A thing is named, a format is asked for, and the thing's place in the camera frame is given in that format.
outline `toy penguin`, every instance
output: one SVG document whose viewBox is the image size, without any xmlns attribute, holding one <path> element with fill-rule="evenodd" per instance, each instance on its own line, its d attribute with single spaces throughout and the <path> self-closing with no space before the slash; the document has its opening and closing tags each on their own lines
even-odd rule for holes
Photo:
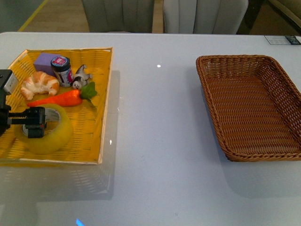
<svg viewBox="0 0 301 226">
<path fill-rule="evenodd" d="M 80 68 L 76 71 L 75 75 L 74 75 L 74 80 L 72 83 L 72 87 L 74 89 L 81 89 L 83 86 L 89 84 L 89 78 L 92 78 L 91 74 L 86 74 L 84 72 L 84 69 L 86 69 L 87 66 L 86 65 L 82 65 L 80 66 Z"/>
</svg>

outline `purple block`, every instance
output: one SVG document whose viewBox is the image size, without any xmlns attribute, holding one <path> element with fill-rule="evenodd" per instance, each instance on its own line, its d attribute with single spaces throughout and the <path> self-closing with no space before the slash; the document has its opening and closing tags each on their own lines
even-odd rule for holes
<svg viewBox="0 0 301 226">
<path fill-rule="evenodd" d="M 51 54 L 51 53 L 41 53 L 39 57 L 36 59 L 36 61 L 33 63 L 33 65 L 38 72 L 45 72 L 49 75 L 56 77 L 54 71 L 52 70 L 50 62 L 54 57 L 59 57 L 59 56 L 61 55 Z"/>
</svg>

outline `tape roll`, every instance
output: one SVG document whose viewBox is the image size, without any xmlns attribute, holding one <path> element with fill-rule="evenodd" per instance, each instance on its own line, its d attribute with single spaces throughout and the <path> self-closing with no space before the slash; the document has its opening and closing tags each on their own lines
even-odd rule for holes
<svg viewBox="0 0 301 226">
<path fill-rule="evenodd" d="M 36 154 L 49 154 L 64 147 L 70 140 L 73 127 L 67 112 L 59 105 L 40 105 L 45 108 L 46 121 L 58 121 L 57 126 L 42 138 L 28 138 L 25 126 L 15 125 L 15 136 Z"/>
</svg>

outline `chair back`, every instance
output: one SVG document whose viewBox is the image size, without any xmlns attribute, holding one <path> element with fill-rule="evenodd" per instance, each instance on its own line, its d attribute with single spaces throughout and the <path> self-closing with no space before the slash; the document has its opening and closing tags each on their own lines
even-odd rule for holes
<svg viewBox="0 0 301 226">
<path fill-rule="evenodd" d="M 152 32 L 154 0 L 82 0 L 90 32 Z"/>
<path fill-rule="evenodd" d="M 248 0 L 164 0 L 166 33 L 236 34 Z"/>
</svg>

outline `white table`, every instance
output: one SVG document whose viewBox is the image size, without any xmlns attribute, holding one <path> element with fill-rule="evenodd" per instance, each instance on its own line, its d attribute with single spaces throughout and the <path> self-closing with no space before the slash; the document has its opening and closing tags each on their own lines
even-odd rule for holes
<svg viewBox="0 0 301 226">
<path fill-rule="evenodd" d="M 2 33 L 25 49 L 114 47 L 100 166 L 0 168 L 0 225 L 282 226 L 301 223 L 301 162 L 230 162 L 196 72 L 201 55 L 274 57 L 301 90 L 301 46 L 263 36 Z"/>
</svg>

